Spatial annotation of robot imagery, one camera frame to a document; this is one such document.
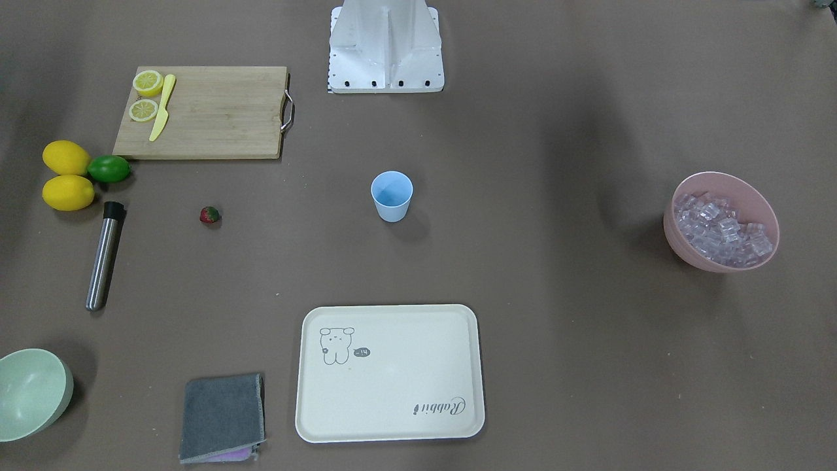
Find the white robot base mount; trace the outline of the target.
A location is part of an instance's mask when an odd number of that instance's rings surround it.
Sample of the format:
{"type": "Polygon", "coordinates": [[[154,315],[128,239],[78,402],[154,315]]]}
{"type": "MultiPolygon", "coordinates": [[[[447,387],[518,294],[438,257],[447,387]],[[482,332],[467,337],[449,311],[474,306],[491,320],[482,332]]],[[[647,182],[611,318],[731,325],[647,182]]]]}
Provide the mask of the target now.
{"type": "Polygon", "coordinates": [[[424,1],[345,1],[331,11],[327,90],[418,94],[445,88],[439,12],[424,1]]]}

